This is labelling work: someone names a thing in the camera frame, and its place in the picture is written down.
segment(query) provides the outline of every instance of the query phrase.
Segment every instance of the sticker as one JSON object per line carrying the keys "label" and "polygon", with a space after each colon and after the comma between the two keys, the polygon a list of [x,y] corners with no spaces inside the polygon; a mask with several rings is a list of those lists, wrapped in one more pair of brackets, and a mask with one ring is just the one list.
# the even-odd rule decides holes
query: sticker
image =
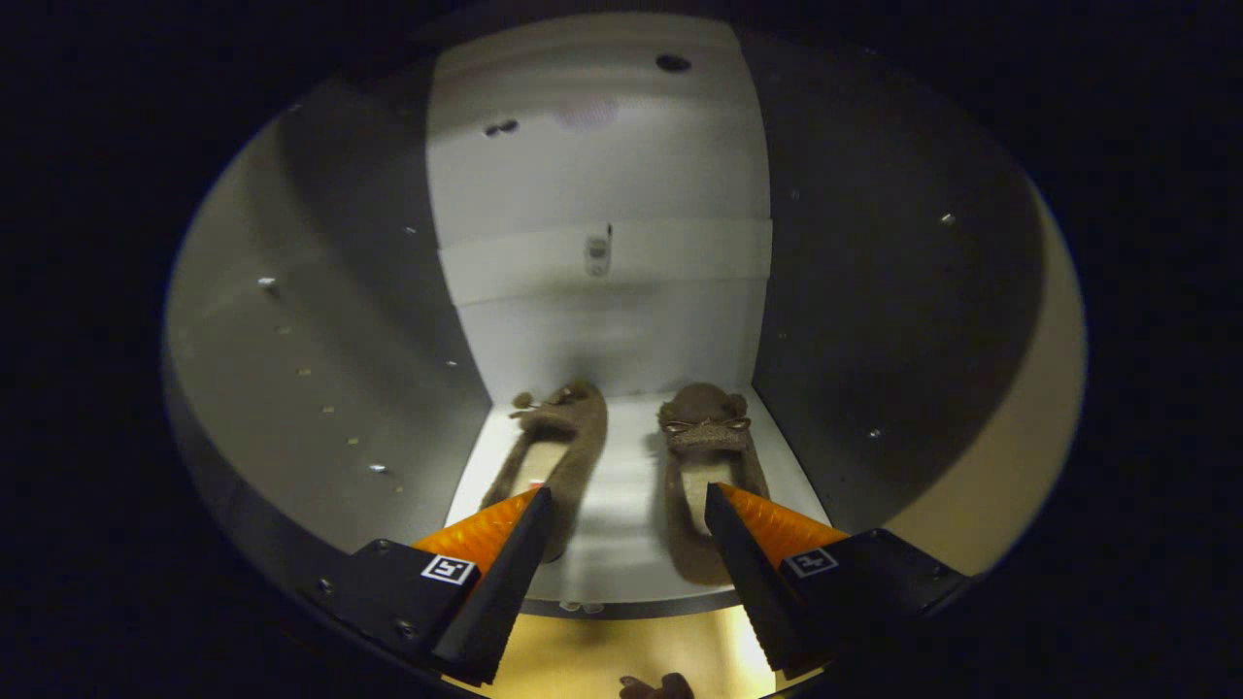
{"label": "sticker", "polygon": [[833,556],[829,556],[829,552],[824,549],[812,549],[805,553],[791,556],[789,558],[786,558],[786,562],[789,563],[789,567],[798,577],[823,573],[824,571],[832,571],[838,567],[837,560],[834,560]]}
{"label": "sticker", "polygon": [[470,576],[472,570],[475,570],[475,563],[470,561],[450,558],[449,556],[436,556],[430,563],[428,563],[428,567],[423,570],[423,577],[430,577],[431,580],[450,582],[452,585],[461,585],[466,582],[466,578]]}

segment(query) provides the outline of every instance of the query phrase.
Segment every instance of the black bracket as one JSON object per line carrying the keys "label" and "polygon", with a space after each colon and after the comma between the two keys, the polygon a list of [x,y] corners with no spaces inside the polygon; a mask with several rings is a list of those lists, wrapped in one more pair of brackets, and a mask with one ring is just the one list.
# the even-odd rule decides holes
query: black bracket
{"label": "black bracket", "polygon": [[791,556],[773,570],[716,485],[709,486],[705,520],[769,667],[787,677],[904,633],[968,581],[883,529]]}
{"label": "black bracket", "polygon": [[488,573],[474,561],[375,540],[300,592],[403,660],[479,687],[496,677],[510,632],[552,527],[539,489]]}

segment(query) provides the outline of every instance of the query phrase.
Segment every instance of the white shelf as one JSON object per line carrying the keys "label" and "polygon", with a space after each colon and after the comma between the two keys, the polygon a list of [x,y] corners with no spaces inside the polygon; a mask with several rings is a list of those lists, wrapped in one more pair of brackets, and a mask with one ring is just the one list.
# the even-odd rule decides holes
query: white shelf
{"label": "white shelf", "polygon": [[[773,501],[829,524],[812,485],[759,397],[747,397],[751,434]],[[530,599],[567,602],[660,602],[730,590],[694,585],[674,568],[664,545],[661,473],[664,437],[656,410],[672,393],[607,398],[609,433],[583,496],[578,525],[557,561],[539,567]],[[520,430],[510,405],[495,405],[484,422],[445,525],[479,510]]]}

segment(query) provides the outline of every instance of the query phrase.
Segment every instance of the screw hole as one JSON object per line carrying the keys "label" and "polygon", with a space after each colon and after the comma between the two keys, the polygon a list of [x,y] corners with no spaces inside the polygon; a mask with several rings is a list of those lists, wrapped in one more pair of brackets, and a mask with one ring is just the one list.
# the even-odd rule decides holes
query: screw hole
{"label": "screw hole", "polygon": [[414,638],[415,633],[414,624],[411,624],[410,622],[405,619],[398,619],[397,622],[393,623],[393,626],[397,628],[397,632],[398,634],[401,636],[401,638],[405,638],[406,641],[411,641]]}
{"label": "screw hole", "polygon": [[666,73],[684,73],[691,70],[691,62],[674,53],[656,56],[656,67]]}

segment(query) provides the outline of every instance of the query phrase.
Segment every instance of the slipper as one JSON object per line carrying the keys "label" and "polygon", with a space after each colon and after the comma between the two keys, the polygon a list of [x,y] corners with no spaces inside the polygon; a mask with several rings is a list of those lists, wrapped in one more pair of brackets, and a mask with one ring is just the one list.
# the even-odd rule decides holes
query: slipper
{"label": "slipper", "polygon": [[709,484],[727,483],[768,498],[768,481],[746,415],[745,397],[730,396],[710,383],[686,386],[660,407],[658,422],[669,448],[669,552],[679,573],[690,582],[730,582],[704,520]]}
{"label": "slipper", "polygon": [[578,506],[595,461],[604,450],[608,409],[600,391],[585,381],[571,382],[539,404],[530,393],[513,399],[522,435],[480,504],[488,507],[532,488],[552,491],[553,525],[543,562],[566,551]]}

